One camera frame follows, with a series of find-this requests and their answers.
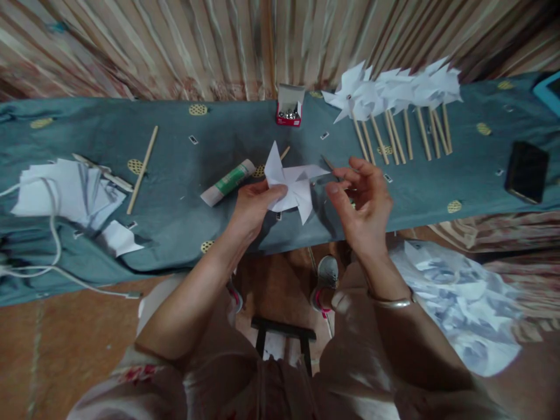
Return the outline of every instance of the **tiled floor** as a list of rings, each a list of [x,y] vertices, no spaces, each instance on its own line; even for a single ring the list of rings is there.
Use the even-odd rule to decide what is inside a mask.
[[[341,273],[347,249],[324,244],[267,257],[245,257],[238,286],[245,300],[237,327],[254,344],[253,315],[313,329],[313,370],[330,339],[328,325],[308,303],[314,287],[314,264],[327,254],[337,256]],[[162,278],[112,287],[144,294]],[[0,401],[2,418],[62,419],[79,397],[103,380],[134,339],[138,301],[68,293],[46,300],[0,308]],[[291,361],[299,357],[294,340],[268,334],[266,355]],[[504,372],[485,379],[491,394],[520,418],[557,418],[560,394],[560,332],[544,343],[524,345],[520,357]]]

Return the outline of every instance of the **sneaker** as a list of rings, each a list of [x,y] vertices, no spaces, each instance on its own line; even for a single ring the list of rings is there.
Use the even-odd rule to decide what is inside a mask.
[[[240,313],[241,309],[243,308],[243,297],[233,285],[232,277],[229,278],[228,283],[226,284],[226,289],[228,289],[227,291],[229,292],[229,295],[232,297],[232,299],[235,300],[235,313]]]
[[[319,303],[319,293],[322,289],[335,289],[338,287],[338,263],[337,259],[331,255],[323,257],[317,266],[317,287],[309,296],[309,303],[312,308],[318,312],[329,312],[330,309],[324,309]]]

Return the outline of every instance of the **wooden stick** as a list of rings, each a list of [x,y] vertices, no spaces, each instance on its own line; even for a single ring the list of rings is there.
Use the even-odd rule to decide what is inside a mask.
[[[426,137],[426,127],[424,127],[424,118],[422,116],[422,110],[420,107],[416,107],[416,116],[418,117],[418,125],[420,126],[420,134],[422,134],[422,140],[424,141],[424,150],[426,150],[426,158],[432,160],[432,154],[430,152],[430,146],[428,145],[428,137]]]
[[[428,113],[430,114],[430,125],[432,126],[433,147],[436,149],[436,158],[439,159],[442,155],[439,152],[438,131],[436,129],[436,123],[433,120],[433,111],[428,109]]]
[[[387,158],[387,153],[385,153],[385,146],[383,145],[383,140],[381,139],[381,134],[379,134],[379,129],[377,127],[377,123],[375,122],[375,117],[373,114],[370,114],[369,117],[372,120],[373,130],[375,131],[375,137],[377,137],[377,144],[379,144],[379,148],[381,149],[381,154],[383,155],[383,160],[385,161],[385,165],[389,164],[389,160]]]
[[[438,128],[437,131],[439,131],[439,138],[442,140],[443,150],[445,151],[445,154],[448,155],[449,148],[447,147],[447,142],[445,141],[445,135],[443,134],[442,123],[441,121],[439,121],[438,112],[436,110],[433,110],[432,112],[433,112],[433,119],[436,121],[436,125]]]
[[[282,160],[283,158],[285,158],[289,151],[290,151],[290,146],[288,146],[288,147],[286,148],[286,150],[284,150],[284,153],[280,156],[280,160]]]
[[[156,125],[153,128],[152,139],[150,140],[150,144],[148,145],[148,150],[146,150],[146,156],[144,157],[144,163],[142,164],[140,175],[138,175],[138,179],[136,180],[136,184],[134,185],[134,191],[132,192],[132,198],[130,199],[130,204],[128,205],[127,214],[132,213],[132,209],[134,207],[134,203],[136,202],[136,197],[138,195],[138,190],[140,189],[140,184],[142,183],[142,178],[144,178],[144,173],[146,172],[148,161],[150,160],[150,155],[152,154],[153,143],[156,141],[157,135],[158,135],[158,126]]]
[[[358,127],[358,122],[356,121],[354,110],[351,108],[350,108],[350,113],[352,114],[352,121],[354,122],[354,128],[356,128],[356,134],[358,135],[358,139],[360,140],[360,146],[362,147],[363,157],[369,162],[368,153],[366,152],[366,146],[363,145],[362,133],[360,132],[360,128]]]
[[[395,146],[395,137],[393,137],[393,130],[391,129],[391,121],[389,121],[389,111],[385,111],[385,124],[387,125],[387,132],[389,133],[389,138],[391,139],[391,147],[393,149],[393,157],[395,158],[395,164],[398,165],[398,153],[397,153],[397,147]]]
[[[443,125],[445,125],[445,137],[447,138],[447,148],[449,153],[453,153],[451,145],[451,131],[449,131],[449,120],[447,119],[447,106],[443,103]]]
[[[369,139],[368,129],[364,121],[362,121],[362,128],[363,128],[363,133],[366,135],[366,142],[367,142],[367,148],[369,149],[369,155],[372,157],[372,163],[375,165],[375,157],[373,156],[372,142]]]
[[[395,135],[395,142],[397,143],[398,154],[401,155],[401,162],[403,165],[407,164],[406,159],[404,158],[403,147],[401,146],[401,139],[398,136],[397,126],[395,125],[395,119],[393,118],[393,114],[389,111],[389,120],[391,121],[391,127],[393,128],[393,133]]]
[[[402,111],[404,115],[404,129],[407,133],[407,149],[408,149],[408,158],[412,160],[412,139],[410,138],[410,125],[408,123],[408,109],[403,109]]]

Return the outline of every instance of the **table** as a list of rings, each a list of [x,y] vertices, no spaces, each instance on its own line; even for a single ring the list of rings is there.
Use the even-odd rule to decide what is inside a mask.
[[[376,162],[393,182],[388,185],[394,209],[388,231],[413,228],[480,214],[547,211],[560,208],[560,122],[532,94],[538,73],[503,80],[490,80],[462,87],[464,103],[448,105],[453,153],[431,162],[426,160],[416,116],[409,110],[414,159],[390,165],[376,154]],[[264,164],[272,142],[282,151],[288,145],[285,166],[318,164],[325,155],[335,166],[347,165],[352,155],[361,156],[351,120],[335,125],[338,110],[322,98],[306,94],[300,128],[275,123],[275,101],[205,103],[209,112],[191,116],[192,103],[184,101],[129,101],[121,99],[66,98],[23,100],[0,105],[0,188],[18,182],[19,173],[31,164],[56,158],[72,159],[78,153],[134,184],[136,175],[127,168],[130,159],[142,160],[155,125],[159,134],[147,174],[132,215],[126,215],[128,200],[112,219],[123,225],[135,221],[133,232],[146,248],[113,259],[91,238],[74,239],[75,228],[59,220],[64,247],[60,267],[95,285],[131,281],[192,267],[202,256],[201,244],[216,239],[225,229],[235,205],[232,193],[210,208],[199,197],[223,175],[249,158]],[[53,118],[43,128],[32,122]],[[401,115],[395,117],[404,137]],[[486,124],[490,135],[479,132]],[[378,120],[381,135],[389,145],[385,124]],[[374,143],[372,126],[368,123]],[[321,139],[328,131],[329,136]],[[198,145],[189,140],[198,139]],[[529,141],[551,154],[544,202],[531,206],[503,189],[512,143]],[[319,178],[312,188],[314,212],[302,226],[297,209],[286,211],[282,220],[269,212],[258,239],[249,252],[278,253],[344,238],[338,216],[324,191],[331,175]],[[458,200],[462,209],[449,213],[447,206]],[[0,230],[2,252],[10,260],[48,264],[54,245],[47,218],[15,218],[9,211],[16,194],[2,200]],[[2,278],[0,305],[77,290],[56,273],[29,281]]]

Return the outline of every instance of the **sleeve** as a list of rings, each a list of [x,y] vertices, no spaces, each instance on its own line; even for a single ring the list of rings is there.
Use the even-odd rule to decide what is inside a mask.
[[[91,388],[67,418],[185,419],[183,376],[168,362],[130,346],[109,378]]]
[[[472,378],[474,389],[456,392],[430,392],[400,383],[395,405],[402,420],[513,420],[492,401],[486,389]]]

